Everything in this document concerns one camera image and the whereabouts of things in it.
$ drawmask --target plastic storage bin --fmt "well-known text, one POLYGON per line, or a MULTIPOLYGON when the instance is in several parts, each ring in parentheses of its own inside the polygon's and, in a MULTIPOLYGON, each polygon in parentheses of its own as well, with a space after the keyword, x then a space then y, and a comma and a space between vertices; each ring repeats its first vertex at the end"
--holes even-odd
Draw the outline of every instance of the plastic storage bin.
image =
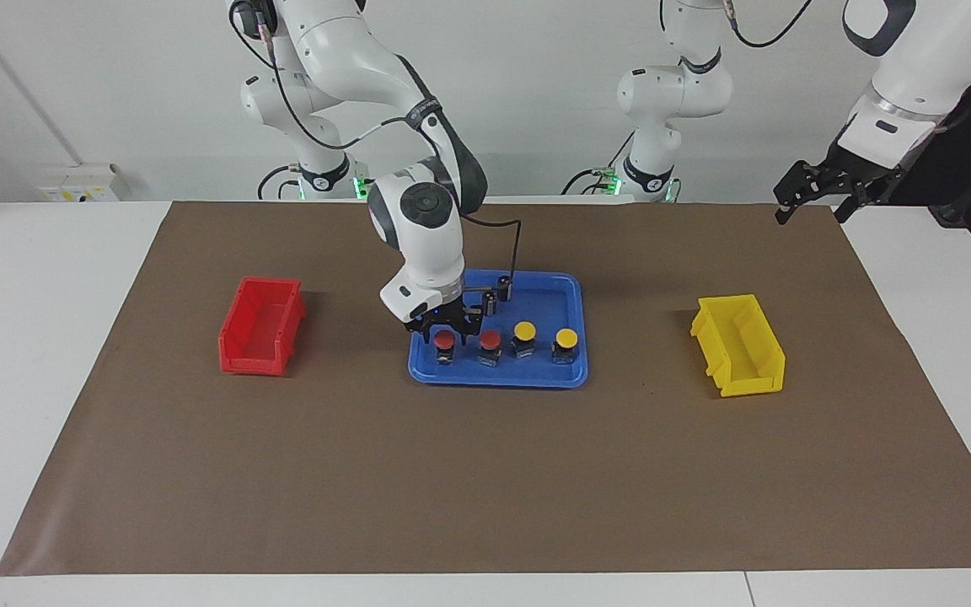
POLYGON ((282 376, 305 318, 302 281, 246 277, 219 333, 224 373, 282 376))
POLYGON ((778 392, 785 383, 786 354, 754 295, 699 299, 691 335, 722 396, 778 392))

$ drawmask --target green led light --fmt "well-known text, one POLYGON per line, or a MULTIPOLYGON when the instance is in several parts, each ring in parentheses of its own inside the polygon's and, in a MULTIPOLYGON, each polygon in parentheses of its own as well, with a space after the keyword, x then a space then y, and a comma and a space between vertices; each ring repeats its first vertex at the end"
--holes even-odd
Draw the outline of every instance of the green led light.
POLYGON ((666 189, 666 202, 677 202, 679 196, 681 196, 681 180, 669 181, 669 188, 666 189))
POLYGON ((365 200, 369 196, 369 184, 365 180, 359 180, 358 177, 354 178, 354 190, 361 200, 365 200))

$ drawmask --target red bin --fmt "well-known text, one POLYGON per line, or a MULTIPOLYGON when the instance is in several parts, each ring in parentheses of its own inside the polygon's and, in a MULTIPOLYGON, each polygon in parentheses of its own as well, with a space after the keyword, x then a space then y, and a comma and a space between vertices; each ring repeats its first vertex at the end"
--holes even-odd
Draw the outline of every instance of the red bin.
POLYGON ((224 373, 282 376, 305 318, 302 281, 244 277, 219 331, 224 373))

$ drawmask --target plastic tray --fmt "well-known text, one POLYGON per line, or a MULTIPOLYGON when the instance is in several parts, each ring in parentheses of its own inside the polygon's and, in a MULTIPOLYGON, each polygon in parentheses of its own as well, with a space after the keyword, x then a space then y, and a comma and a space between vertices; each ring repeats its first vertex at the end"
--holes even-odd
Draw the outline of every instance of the plastic tray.
MULTIPOLYGON (((507 272, 467 270, 467 287, 490 287, 507 272)), ((481 293, 466 293, 469 306, 481 303, 481 293)), ((434 327, 432 333, 446 330, 434 327)), ((467 338, 462 346, 456 339, 455 359, 450 365, 437 363, 431 343, 415 334, 411 339, 408 369, 411 377, 423 384, 492 385, 508 388, 571 389, 585 384, 590 367, 587 362, 587 335, 582 319, 582 288, 570 274, 556 272, 516 272, 512 299, 497 303, 496 315, 482 321, 482 330, 497 330, 502 336, 501 361, 495 368, 478 362, 478 338, 467 338), (534 355, 516 360, 512 353, 512 328, 517 322, 531 321, 537 326, 534 355), (559 365, 552 362, 552 341, 561 328, 579 334, 575 361, 559 365)))
POLYGON ((224 373, 282 376, 294 354, 294 336, 305 318, 302 282, 246 277, 219 333, 224 373))

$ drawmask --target yellow bin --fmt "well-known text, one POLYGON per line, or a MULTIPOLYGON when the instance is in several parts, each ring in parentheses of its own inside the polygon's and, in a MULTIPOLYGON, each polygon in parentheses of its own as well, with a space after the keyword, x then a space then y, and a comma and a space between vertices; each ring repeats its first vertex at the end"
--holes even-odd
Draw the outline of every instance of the yellow bin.
POLYGON ((691 335, 722 396, 778 392, 785 383, 786 354, 754 295, 699 299, 691 335))

